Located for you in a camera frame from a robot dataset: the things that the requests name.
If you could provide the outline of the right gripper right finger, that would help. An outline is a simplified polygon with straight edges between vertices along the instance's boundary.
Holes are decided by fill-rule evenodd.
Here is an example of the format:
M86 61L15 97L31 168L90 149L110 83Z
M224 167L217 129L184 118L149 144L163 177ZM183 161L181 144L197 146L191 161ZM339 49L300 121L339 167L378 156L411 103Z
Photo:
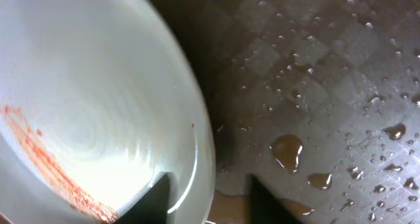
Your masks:
M301 224L253 174L247 176L246 223Z

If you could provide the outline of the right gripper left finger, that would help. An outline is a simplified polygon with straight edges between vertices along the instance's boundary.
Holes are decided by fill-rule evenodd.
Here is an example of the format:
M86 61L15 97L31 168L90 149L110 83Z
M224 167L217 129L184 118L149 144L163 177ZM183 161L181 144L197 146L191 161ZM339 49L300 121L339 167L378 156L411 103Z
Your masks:
M159 181L114 224L166 224L171 197L171 173Z

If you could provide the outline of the pale grey plate top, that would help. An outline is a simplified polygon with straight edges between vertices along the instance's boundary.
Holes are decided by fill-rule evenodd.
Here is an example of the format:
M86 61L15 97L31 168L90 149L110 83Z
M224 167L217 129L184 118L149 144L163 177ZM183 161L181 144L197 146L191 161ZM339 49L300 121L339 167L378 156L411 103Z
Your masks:
M1 215L112 223L164 175L164 217L205 223L211 126L151 2L1 0Z

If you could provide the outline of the brown plastic serving tray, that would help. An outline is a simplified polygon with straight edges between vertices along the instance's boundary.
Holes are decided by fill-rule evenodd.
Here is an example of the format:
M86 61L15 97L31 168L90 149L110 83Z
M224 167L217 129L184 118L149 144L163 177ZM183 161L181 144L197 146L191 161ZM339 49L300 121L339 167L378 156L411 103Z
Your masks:
M419 0L151 0L208 107L210 223L256 175L303 223L419 222Z

